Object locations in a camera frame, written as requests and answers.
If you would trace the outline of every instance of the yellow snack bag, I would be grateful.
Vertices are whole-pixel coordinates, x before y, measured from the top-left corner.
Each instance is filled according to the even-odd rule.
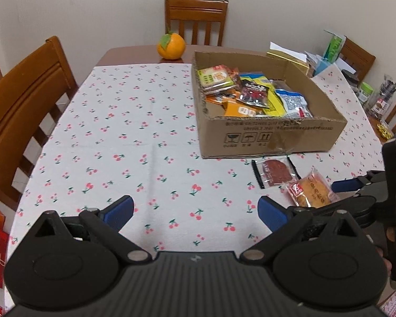
[[[283,102],[276,93],[276,87],[270,83],[265,76],[260,76],[253,79],[255,83],[266,86],[267,89],[267,105],[268,108],[263,109],[264,113],[268,116],[282,117],[286,114]]]

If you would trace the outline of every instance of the snack bag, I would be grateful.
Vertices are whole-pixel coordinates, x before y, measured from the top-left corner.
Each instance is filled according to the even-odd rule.
[[[277,156],[262,161],[252,160],[251,165],[261,189],[300,178],[288,156]]]
[[[275,89],[283,89],[288,92],[292,92],[293,90],[287,85],[286,82],[282,80],[269,80],[270,83],[275,87]]]
[[[308,105],[305,98],[295,92],[288,92],[287,90],[276,89],[277,95],[283,102],[283,107],[286,110],[284,117],[286,118],[312,118],[313,115],[308,110]]]
[[[237,102],[236,99],[238,97],[239,97],[239,92],[235,91],[234,93],[227,92],[217,95],[207,95],[206,101],[223,106],[225,102]]]
[[[233,94],[235,91],[236,91],[235,85],[233,85],[229,87],[204,90],[204,95],[210,96],[210,95],[218,95],[218,94]]]
[[[296,205],[302,207],[323,207],[339,200],[316,169],[300,180],[289,182],[287,190]]]
[[[267,108],[267,87],[242,80],[242,90],[238,100],[247,105]]]
[[[283,102],[276,94],[275,86],[263,73],[241,73],[241,80],[251,81],[267,88],[266,108],[263,108],[264,115],[259,116],[282,117],[286,114]]]
[[[251,106],[246,106],[237,102],[224,102],[224,116],[256,116],[259,111]]]
[[[225,65],[198,70],[198,77],[204,91],[217,90],[234,85]]]
[[[240,92],[242,89],[242,82],[241,82],[241,77],[239,76],[239,69],[238,68],[229,69],[228,74],[232,79],[232,81],[235,83],[236,91]]]

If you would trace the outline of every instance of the white wall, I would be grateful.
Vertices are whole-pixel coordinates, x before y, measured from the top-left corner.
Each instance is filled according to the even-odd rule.
[[[78,83],[110,48],[155,44],[163,0],[0,0],[0,66],[7,72],[43,41],[62,41]],[[270,41],[321,53],[324,28],[377,60],[366,81],[396,79],[396,0],[229,0],[224,46],[266,50]]]

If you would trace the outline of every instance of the dining table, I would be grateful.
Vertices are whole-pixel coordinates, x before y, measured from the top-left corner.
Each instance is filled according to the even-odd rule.
[[[135,206],[120,233],[153,256],[239,255],[271,233],[258,218],[258,200],[269,196],[284,207],[293,205],[286,185],[260,189],[250,158],[201,158],[191,87],[195,51],[264,55],[187,45],[181,60],[166,61],[154,45],[109,50],[41,152],[15,215],[8,257],[42,212],[75,216],[124,195]],[[290,154],[300,176],[316,170],[331,184],[382,170],[381,144],[340,70],[332,65],[312,80],[347,125],[330,151]],[[6,310],[12,306],[6,294]]]

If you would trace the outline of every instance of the jerky package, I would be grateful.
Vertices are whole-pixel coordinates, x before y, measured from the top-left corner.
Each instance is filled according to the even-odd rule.
[[[242,80],[242,90],[238,100],[247,105],[267,108],[267,87],[249,80]]]
[[[261,189],[300,179],[289,156],[276,156],[260,161],[252,160],[251,164]]]

